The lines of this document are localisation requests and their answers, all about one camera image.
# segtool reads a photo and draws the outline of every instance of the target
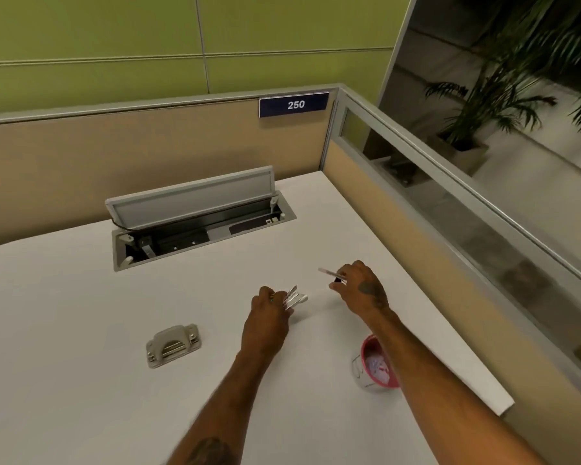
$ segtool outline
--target white tabletop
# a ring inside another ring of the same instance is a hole
[[[240,345],[261,285],[310,300],[261,384],[243,463],[436,461],[398,391],[361,390],[368,329],[317,272],[364,260],[406,325],[496,413],[513,400],[323,173],[276,183],[297,219],[115,273],[109,221],[0,247],[0,464],[160,464]],[[149,369],[145,344],[202,348]]]

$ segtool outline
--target number plate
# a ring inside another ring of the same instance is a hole
[[[323,111],[327,108],[328,99],[329,92],[260,98],[258,101],[258,117]]]

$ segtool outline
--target gray flap lid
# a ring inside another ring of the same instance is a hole
[[[273,166],[113,197],[105,202],[119,226],[130,230],[195,217],[276,193]]]

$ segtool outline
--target hand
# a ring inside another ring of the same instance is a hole
[[[252,299],[251,312],[243,326],[241,352],[271,362],[282,348],[289,332],[289,317],[293,309],[284,309],[286,292],[261,287]]]
[[[338,270],[346,278],[346,285],[332,282],[330,289],[342,296],[349,309],[365,320],[374,312],[390,312],[387,295],[372,270],[361,261],[345,264]]]

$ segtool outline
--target person's left hand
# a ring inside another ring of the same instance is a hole
[[[251,312],[243,326],[241,352],[271,362],[284,344],[289,332],[293,309],[284,309],[286,292],[261,287],[252,299]]]

